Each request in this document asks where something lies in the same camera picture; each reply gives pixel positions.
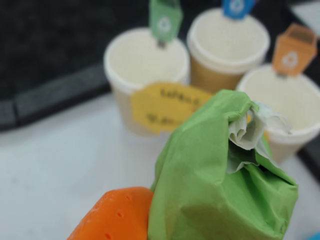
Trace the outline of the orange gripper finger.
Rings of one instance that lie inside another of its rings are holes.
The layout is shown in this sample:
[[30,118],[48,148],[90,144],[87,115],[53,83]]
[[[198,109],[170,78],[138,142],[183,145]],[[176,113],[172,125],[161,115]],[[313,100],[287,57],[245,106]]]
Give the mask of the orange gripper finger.
[[128,187],[106,192],[83,217],[69,240],[146,240],[153,192]]

